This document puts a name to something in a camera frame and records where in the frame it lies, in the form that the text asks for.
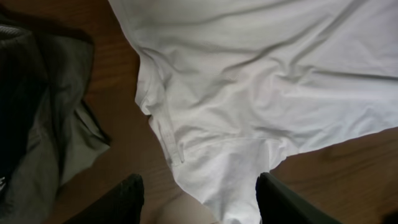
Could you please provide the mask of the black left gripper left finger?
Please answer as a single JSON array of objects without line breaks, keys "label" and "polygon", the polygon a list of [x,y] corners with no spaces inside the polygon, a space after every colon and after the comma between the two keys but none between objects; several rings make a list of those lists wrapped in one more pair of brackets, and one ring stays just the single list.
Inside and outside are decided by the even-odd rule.
[{"label": "black left gripper left finger", "polygon": [[143,179],[132,174],[65,224],[139,224],[143,205]]}]

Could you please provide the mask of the white t-shirt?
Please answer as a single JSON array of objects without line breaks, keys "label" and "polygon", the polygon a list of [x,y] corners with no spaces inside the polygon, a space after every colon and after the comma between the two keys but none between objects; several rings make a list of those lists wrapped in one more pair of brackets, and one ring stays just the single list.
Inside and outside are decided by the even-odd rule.
[{"label": "white t-shirt", "polygon": [[257,177],[397,126],[396,0],[123,0],[136,103],[176,183],[259,223]]}]

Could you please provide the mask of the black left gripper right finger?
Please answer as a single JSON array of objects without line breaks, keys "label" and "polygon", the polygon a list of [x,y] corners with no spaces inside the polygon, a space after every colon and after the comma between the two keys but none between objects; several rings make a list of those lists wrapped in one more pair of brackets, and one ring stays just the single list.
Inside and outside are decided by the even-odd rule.
[{"label": "black left gripper right finger", "polygon": [[257,178],[256,199],[265,224],[339,224],[268,172]]}]

